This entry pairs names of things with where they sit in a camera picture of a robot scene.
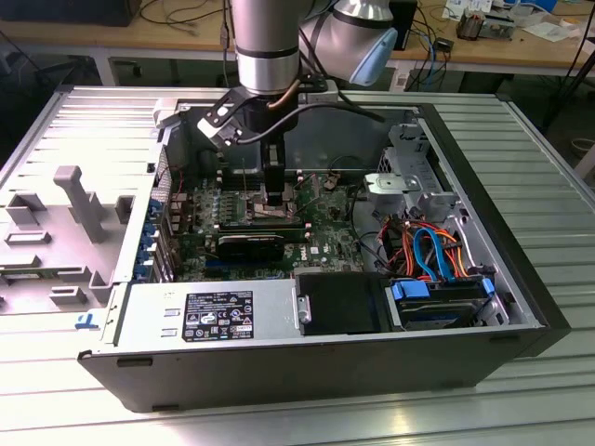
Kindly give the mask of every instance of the electronic equipment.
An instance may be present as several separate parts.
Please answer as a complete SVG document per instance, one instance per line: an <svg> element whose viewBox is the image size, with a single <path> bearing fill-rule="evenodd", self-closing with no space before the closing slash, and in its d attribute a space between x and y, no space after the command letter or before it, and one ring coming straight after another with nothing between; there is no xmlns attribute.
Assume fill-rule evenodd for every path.
<svg viewBox="0 0 595 446"><path fill-rule="evenodd" d="M486 39L510 40L517 25L506 14L485 14L479 36Z"/></svg>
<svg viewBox="0 0 595 446"><path fill-rule="evenodd" d="M392 27L397 30L395 51L403 51L409 41L409 30L416 16L417 0L393 0L389 3L392 13Z"/></svg>
<svg viewBox="0 0 595 446"><path fill-rule="evenodd" d="M484 22L485 16L481 11L469 11L465 8L461 20L456 25L456 37L463 40L477 40Z"/></svg>
<svg viewBox="0 0 595 446"><path fill-rule="evenodd" d="M141 0L3 0L0 18L104 26L128 26Z"/></svg>
<svg viewBox="0 0 595 446"><path fill-rule="evenodd" d="M135 412L474 386L564 337L434 107L338 101L294 66L299 18L319 2L281 3L233 2L244 86L158 100L134 192L99 197L112 171L72 157L51 185L19 175L0 310L105 306L78 361ZM328 74L390 52L387 6L339 1L305 25ZM362 51L333 54L339 31Z"/></svg>

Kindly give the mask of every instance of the power supply label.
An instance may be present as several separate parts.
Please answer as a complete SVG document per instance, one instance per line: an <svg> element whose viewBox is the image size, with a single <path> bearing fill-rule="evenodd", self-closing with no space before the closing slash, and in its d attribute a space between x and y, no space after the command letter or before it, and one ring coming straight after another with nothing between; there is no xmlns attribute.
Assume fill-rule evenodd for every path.
<svg viewBox="0 0 595 446"><path fill-rule="evenodd" d="M186 295L186 342L229 341L254 337L254 303L251 291Z"/></svg>

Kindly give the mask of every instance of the gray floor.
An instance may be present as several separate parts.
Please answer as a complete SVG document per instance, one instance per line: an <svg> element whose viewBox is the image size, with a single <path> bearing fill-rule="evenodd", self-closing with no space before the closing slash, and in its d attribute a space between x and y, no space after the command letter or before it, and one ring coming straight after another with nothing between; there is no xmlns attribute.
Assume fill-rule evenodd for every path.
<svg viewBox="0 0 595 446"><path fill-rule="evenodd" d="M62 57L33 57L40 67L46 67L66 60ZM216 86L223 85L221 62L215 61L178 61L179 79L174 79L167 60L137 59L142 68L140 78L133 74L131 67L118 67L121 85L181 85L181 86ZM237 85L235 64L228 63L228 75L231 85ZM29 128L37 113L41 110L53 88L40 86L35 82L34 69L24 58L17 60L13 73L0 78L0 163L12 152L16 144ZM63 81L67 71L53 72L49 75L54 84ZM381 78L370 89L388 89L391 70L386 70ZM457 92L461 87L462 72L449 72L443 82L430 87L422 87L423 91ZM99 85L99 79L93 74L77 70L72 73L71 84ZM557 91L558 79L543 76L516 75L505 80L498 88L498 93L508 95L523 112L540 126L544 110L548 107L549 98ZM492 93L494 76L475 74L468 76L465 82L466 91ZM552 145L562 154L570 165L575 165L579 157L571 150L573 138L595 138L595 107L588 99L588 92L593 88L581 86L575 97L560 114L556 122L546 134Z"/></svg>

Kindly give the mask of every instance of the ribbed metal surface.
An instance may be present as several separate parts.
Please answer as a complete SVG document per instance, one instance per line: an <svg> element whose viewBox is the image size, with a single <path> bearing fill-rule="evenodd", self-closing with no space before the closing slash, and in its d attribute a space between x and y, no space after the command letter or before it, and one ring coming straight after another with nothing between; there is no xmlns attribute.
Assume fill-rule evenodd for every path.
<svg viewBox="0 0 595 446"><path fill-rule="evenodd" d="M120 123L113 130L119 136L104 138L102 145L110 144L105 142L109 139L111 159L133 164L142 161L137 158L142 144L154 138L148 122L158 98L204 94L200 89L75 89L48 132L73 147L78 138L90 135L78 132L79 123L94 128L98 137L112 132L110 125L101 127L105 123ZM207 94L213 99L218 95L213 90ZM492 96L379 94L373 100L436 104L575 328L571 334L539 358L504 366L474 389L138 414L124 409L74 361L75 352L98 333L77 333L73 314L6 316L0 318L0 429L12 432L0 437L2 444L71 444L81 439L85 444L172 446L591 444L595 216L589 192L520 115ZM62 148L55 138L44 141L47 150ZM57 426L68 428L50 428Z"/></svg>

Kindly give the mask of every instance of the cable on table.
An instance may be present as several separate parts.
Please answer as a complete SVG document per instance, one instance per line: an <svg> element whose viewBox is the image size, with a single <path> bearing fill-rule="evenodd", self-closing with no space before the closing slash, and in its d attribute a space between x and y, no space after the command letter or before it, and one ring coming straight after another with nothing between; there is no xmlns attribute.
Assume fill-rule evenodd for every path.
<svg viewBox="0 0 595 446"><path fill-rule="evenodd" d="M41 69L39 68L39 65L37 65L33 59L31 59L29 57L29 55L27 53L25 53L22 49L20 49L20 46L18 46L17 44L15 44L12 39L10 39L10 37L8 37L4 31L0 30L0 35L2 35L2 37L4 38L4 40L6 40L9 44L12 45L13 48L15 48L24 58L26 58L29 63L31 63L31 65L41 74L44 75L44 77L47 79L47 81L49 82L50 85L52 85L54 88L57 87L56 83Z"/></svg>
<svg viewBox="0 0 595 446"><path fill-rule="evenodd" d="M564 76L564 79L562 80L562 84L560 85L560 88L556 92L556 95L554 96L554 100L551 102L551 106L549 107L548 112L546 113L546 117L544 118L543 129L542 129L543 130L542 133L544 133L544 134L548 130L549 126L558 117L558 114L560 113L561 109L563 108L566 100L568 99L568 96L571 94L571 91L573 89L573 83L571 82L571 84L568 86L568 88L565 89L566 81L570 77L570 74L572 73L573 69L575 68L576 62L578 61L578 57L580 56L581 52L583 51L583 46L585 45L585 41L587 40L588 32L591 27L591 22L593 21L593 14L595 14L595 3L593 4L593 8L591 9L590 14L588 15L587 28L585 29L583 38L580 42L580 45L578 46L573 63L571 64L570 68L568 69L568 72Z"/></svg>
<svg viewBox="0 0 595 446"><path fill-rule="evenodd" d="M160 21L160 20L154 20L154 19L151 19L151 18L147 17L145 15L145 10L148 7L150 7L151 5L154 5L154 4L156 4L157 2L160 2L160 1L163 1L163 0L151 0L149 3L147 3L146 5L144 5L143 7L141 7L140 8L140 11L139 11L139 16L143 20L146 20L149 23L155 23L157 25L176 25L176 24L179 24L179 23L189 23L191 21L197 21L197 20L200 20L200 19L204 19L205 17L209 17L209 16L212 16L213 14L218 14L219 12L223 11L223 9L216 9L214 11L207 12L207 13L201 15L201 16L192 17L190 19L185 19L185 20L173 20L173 21L172 20L170 20L170 21Z"/></svg>

